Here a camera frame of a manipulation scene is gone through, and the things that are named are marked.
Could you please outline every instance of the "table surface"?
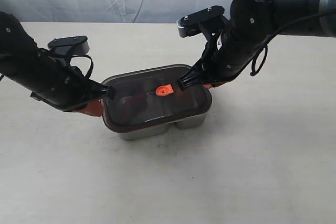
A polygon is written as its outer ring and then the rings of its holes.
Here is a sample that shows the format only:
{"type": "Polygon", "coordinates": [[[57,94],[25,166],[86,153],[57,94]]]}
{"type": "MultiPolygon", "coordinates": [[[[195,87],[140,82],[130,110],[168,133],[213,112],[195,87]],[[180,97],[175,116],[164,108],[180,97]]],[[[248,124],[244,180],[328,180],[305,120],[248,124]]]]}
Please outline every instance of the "table surface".
{"type": "MultiPolygon", "coordinates": [[[[192,65],[205,45],[174,24],[23,25],[40,47],[87,35],[96,81],[192,65]]],[[[259,75],[211,90],[202,127],[135,142],[5,78],[0,223],[334,223],[335,41],[277,37],[259,75]]]]}

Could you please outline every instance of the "plastic lid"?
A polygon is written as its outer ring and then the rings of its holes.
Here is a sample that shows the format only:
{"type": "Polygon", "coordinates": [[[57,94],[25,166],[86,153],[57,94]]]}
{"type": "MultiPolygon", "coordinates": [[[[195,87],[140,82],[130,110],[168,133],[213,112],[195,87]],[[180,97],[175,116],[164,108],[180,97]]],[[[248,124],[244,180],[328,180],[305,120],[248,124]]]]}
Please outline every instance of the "plastic lid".
{"type": "Polygon", "coordinates": [[[106,126],[125,133],[206,113],[212,97],[205,87],[181,91],[177,86],[177,79],[189,69],[172,65],[105,80],[103,84],[116,90],[113,101],[103,101],[106,126]]]}

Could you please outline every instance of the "stainless steel container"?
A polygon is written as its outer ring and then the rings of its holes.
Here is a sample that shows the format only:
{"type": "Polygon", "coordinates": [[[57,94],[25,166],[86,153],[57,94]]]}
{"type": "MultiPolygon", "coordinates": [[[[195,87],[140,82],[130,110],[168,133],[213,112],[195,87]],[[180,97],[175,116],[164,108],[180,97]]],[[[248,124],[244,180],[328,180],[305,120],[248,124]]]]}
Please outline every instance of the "stainless steel container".
{"type": "Polygon", "coordinates": [[[212,104],[203,86],[181,91],[176,81],[190,69],[187,65],[121,74],[103,82],[116,90],[115,99],[103,100],[106,126],[127,141],[161,135],[172,124],[180,130],[201,126],[212,104]],[[174,92],[159,96],[157,87],[170,84],[174,92]]]}

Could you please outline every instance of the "black cable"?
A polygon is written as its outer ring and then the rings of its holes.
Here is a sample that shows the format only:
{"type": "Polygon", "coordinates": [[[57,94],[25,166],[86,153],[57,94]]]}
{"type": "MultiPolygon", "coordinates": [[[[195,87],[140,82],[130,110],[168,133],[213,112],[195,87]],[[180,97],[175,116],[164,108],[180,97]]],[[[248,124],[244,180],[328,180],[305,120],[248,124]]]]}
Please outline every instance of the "black cable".
{"type": "Polygon", "coordinates": [[[303,18],[298,18],[292,22],[289,22],[288,24],[280,27],[278,30],[276,30],[273,34],[271,34],[264,42],[263,44],[259,47],[258,51],[254,54],[253,56],[253,60],[252,60],[252,72],[251,72],[251,76],[256,76],[262,69],[262,67],[264,66],[265,64],[265,61],[266,61],[266,58],[267,58],[267,55],[268,55],[268,44],[277,36],[279,35],[283,30],[285,30],[286,28],[292,26],[292,25],[295,25],[296,23],[299,23],[299,22],[302,22],[302,21],[306,21],[306,20],[309,20],[309,19],[313,19],[313,18],[321,18],[321,17],[324,17],[324,16],[328,16],[328,15],[331,15],[331,14],[336,14],[336,9],[334,10],[329,10],[329,11],[326,11],[326,12],[323,12],[323,13],[318,13],[318,14],[313,14],[313,15],[309,15],[309,16],[306,16],[306,17],[303,17],[303,18]],[[265,49],[265,54],[264,54],[264,58],[263,58],[263,61],[261,62],[259,68],[256,70],[256,63],[257,63],[257,60],[258,60],[258,57],[259,55],[261,54],[261,52],[265,49]]]}

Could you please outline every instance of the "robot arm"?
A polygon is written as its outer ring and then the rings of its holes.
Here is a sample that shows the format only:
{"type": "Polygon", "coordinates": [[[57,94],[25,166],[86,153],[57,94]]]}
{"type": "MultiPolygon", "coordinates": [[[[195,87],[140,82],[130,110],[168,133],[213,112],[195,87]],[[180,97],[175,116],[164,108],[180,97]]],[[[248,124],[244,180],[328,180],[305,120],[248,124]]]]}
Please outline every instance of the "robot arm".
{"type": "Polygon", "coordinates": [[[223,14],[222,7],[213,6],[177,21],[181,37],[203,33],[207,39],[201,59],[178,80],[182,90],[231,82],[251,62],[255,76],[268,43],[279,34],[336,37],[336,0],[234,0],[231,19],[223,14]]]}
{"type": "Polygon", "coordinates": [[[92,59],[86,36],[55,39],[49,50],[38,48],[20,22],[0,12],[0,73],[30,90],[31,97],[65,112],[102,114],[99,99],[113,99],[114,90],[90,80],[92,59]],[[86,75],[71,66],[73,57],[86,57],[91,67],[86,75]]]}

